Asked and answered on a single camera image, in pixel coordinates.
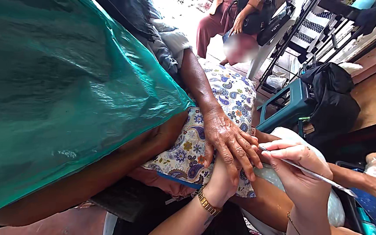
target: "hand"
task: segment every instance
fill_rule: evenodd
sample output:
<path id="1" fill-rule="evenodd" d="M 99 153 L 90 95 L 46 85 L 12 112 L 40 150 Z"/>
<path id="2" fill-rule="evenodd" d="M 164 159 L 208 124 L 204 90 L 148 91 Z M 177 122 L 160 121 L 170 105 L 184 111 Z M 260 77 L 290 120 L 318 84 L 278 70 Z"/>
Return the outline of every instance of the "hand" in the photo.
<path id="1" fill-rule="evenodd" d="M 208 167 L 213 159 L 214 148 L 227 165 L 227 172 L 233 185 L 238 185 L 238 172 L 234 165 L 234 157 L 240 162 L 244 173 L 250 181 L 255 174 L 249 158 L 258 168 L 263 168 L 258 154 L 252 144 L 258 146 L 258 139 L 240 130 L 223 112 L 221 107 L 204 114 L 204 132 L 206 136 L 204 167 Z"/>
<path id="2" fill-rule="evenodd" d="M 239 178 L 241 166 L 235 159 L 234 165 L 237 169 L 237 177 Z M 230 176 L 227 174 L 226 164 L 221 157 L 216 157 L 213 173 L 203 193 L 207 201 L 215 207 L 223 207 L 224 203 L 232 197 L 237 190 L 237 185 L 232 184 Z"/>
<path id="3" fill-rule="evenodd" d="M 240 34 L 243 32 L 243 21 L 244 17 L 241 14 L 238 14 L 236 19 L 234 20 L 232 30 L 228 34 L 228 36 L 231 36 L 232 34 Z"/>
<path id="4" fill-rule="evenodd" d="M 323 210 L 323 206 L 327 210 L 331 185 L 313 178 L 311 175 L 280 159 L 290 159 L 297 165 L 301 165 L 328 179 L 333 179 L 333 174 L 326 162 L 322 162 L 305 145 L 289 140 L 276 140 L 263 143 L 261 146 L 268 150 L 263 151 L 262 155 L 269 159 L 271 166 L 277 172 L 284 185 L 286 194 L 294 202 L 298 210 L 306 213 L 318 213 L 318 211 Z"/>

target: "blue trim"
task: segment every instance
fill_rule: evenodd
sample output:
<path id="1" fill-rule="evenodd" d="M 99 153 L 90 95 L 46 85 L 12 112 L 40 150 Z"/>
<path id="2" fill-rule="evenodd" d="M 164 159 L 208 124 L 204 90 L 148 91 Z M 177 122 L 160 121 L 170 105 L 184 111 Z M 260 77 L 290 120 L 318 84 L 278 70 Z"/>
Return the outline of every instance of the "blue trim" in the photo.
<path id="1" fill-rule="evenodd" d="M 180 179 L 173 178 L 173 177 L 171 177 L 171 176 L 169 176 L 169 175 L 165 175 L 164 173 L 160 173 L 160 172 L 158 172 L 158 175 L 159 175 L 160 177 L 165 178 L 165 179 L 169 179 L 169 180 L 172 180 L 172 181 L 178 182 L 178 183 L 180 183 L 180 184 L 183 184 L 183 185 L 188 186 L 188 187 L 190 187 L 190 188 L 194 188 L 194 189 L 196 189 L 196 190 L 199 190 L 199 189 L 202 187 L 202 185 L 200 185 L 200 184 L 188 183 L 188 182 L 186 182 L 186 181 L 183 181 L 183 180 L 180 180 Z"/>

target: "person's arm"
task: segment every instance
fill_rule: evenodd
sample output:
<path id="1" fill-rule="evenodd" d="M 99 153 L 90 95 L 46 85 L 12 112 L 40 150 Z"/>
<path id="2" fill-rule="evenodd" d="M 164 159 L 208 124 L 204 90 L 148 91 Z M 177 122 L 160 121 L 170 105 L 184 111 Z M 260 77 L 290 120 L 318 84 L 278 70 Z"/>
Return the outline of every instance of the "person's arm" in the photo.
<path id="1" fill-rule="evenodd" d="M 230 31 L 230 35 L 234 34 L 239 34 L 243 32 L 243 21 L 246 19 L 246 17 L 256 11 L 256 10 L 261 10 L 262 5 L 259 4 L 259 0 L 249 0 L 247 5 L 238 13 L 236 19 L 234 20 L 233 23 L 233 28 Z"/>
<path id="2" fill-rule="evenodd" d="M 327 218 L 327 202 L 319 208 L 301 211 L 296 206 L 290 213 L 287 235 L 331 235 L 329 219 Z"/>
<path id="3" fill-rule="evenodd" d="M 216 148 L 227 164 L 228 173 L 234 185 L 238 184 L 238 177 L 233 157 L 239 160 L 248 179 L 254 181 L 255 175 L 249 158 L 258 168 L 263 167 L 258 155 L 251 147 L 251 144 L 258 145 L 258 142 L 248 133 L 240 130 L 224 113 L 214 97 L 203 68 L 190 48 L 183 52 L 180 74 L 204 115 L 206 136 L 204 167 L 210 165 L 214 148 Z"/>
<path id="4" fill-rule="evenodd" d="M 329 163 L 333 181 L 346 188 L 357 188 L 376 197 L 376 178 Z"/>
<path id="5" fill-rule="evenodd" d="M 159 127 L 156 136 L 129 149 L 116 151 L 83 170 L 0 209 L 0 225 L 24 226 L 88 200 L 152 157 L 169 149 L 185 123 L 186 112 Z"/>
<path id="6" fill-rule="evenodd" d="M 236 169 L 238 176 L 240 166 L 237 163 Z M 217 158 L 211 179 L 203 190 L 204 197 L 213 207 L 222 208 L 236 190 L 237 186 L 232 185 L 225 163 L 220 157 Z M 197 195 L 184 208 L 156 227 L 150 235 L 200 235 L 213 218 L 201 205 Z"/>
<path id="7" fill-rule="evenodd" d="M 285 193 L 294 203 L 290 211 L 291 220 L 288 221 L 287 235 L 330 235 L 327 202 L 331 185 L 314 179 L 281 159 L 291 160 L 321 176 L 332 179 L 333 174 L 328 165 L 321 162 L 309 147 L 294 141 L 276 140 L 261 145 L 268 150 L 263 151 L 262 155 L 269 159 L 285 188 Z"/>
<path id="8" fill-rule="evenodd" d="M 205 198 L 212 206 L 222 208 L 226 199 L 215 195 L 213 191 L 216 190 L 205 187 Z M 156 227 L 150 235 L 199 235 L 206 230 L 213 218 L 196 195 L 186 206 Z"/>

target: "floral fabric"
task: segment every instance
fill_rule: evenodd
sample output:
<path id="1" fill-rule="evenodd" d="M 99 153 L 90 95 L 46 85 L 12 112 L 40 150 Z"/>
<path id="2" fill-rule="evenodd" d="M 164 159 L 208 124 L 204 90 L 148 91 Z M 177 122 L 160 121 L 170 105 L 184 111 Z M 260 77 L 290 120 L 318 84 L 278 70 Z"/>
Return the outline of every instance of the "floral fabric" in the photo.
<path id="1" fill-rule="evenodd" d="M 200 64 L 206 73 L 214 96 L 226 115 L 241 130 L 250 134 L 256 99 L 252 82 L 224 66 L 211 65 L 204 59 L 200 59 Z M 205 155 L 203 122 L 204 118 L 200 108 L 189 108 L 188 118 L 175 145 L 142 166 L 146 169 L 156 170 L 167 175 L 167 178 L 180 181 L 193 188 L 207 184 L 214 162 L 208 168 L 203 166 Z M 255 197 L 243 170 L 240 174 L 236 194 L 241 197 Z"/>

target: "sleeve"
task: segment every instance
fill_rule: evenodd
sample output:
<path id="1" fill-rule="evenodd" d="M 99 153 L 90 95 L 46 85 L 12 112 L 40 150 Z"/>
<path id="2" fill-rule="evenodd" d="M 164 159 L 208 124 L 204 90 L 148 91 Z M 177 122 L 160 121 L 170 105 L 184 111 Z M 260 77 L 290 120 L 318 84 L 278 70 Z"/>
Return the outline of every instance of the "sleeve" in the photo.
<path id="1" fill-rule="evenodd" d="M 258 5 L 261 2 L 261 0 L 249 0 L 247 3 L 251 6 L 253 6 L 255 9 L 258 9 Z"/>
<path id="2" fill-rule="evenodd" d="M 184 54 L 183 51 L 187 48 L 192 49 L 187 36 L 179 29 L 175 29 L 174 31 L 170 32 L 159 33 L 159 35 L 178 62 L 179 69 L 182 65 L 182 58 Z"/>

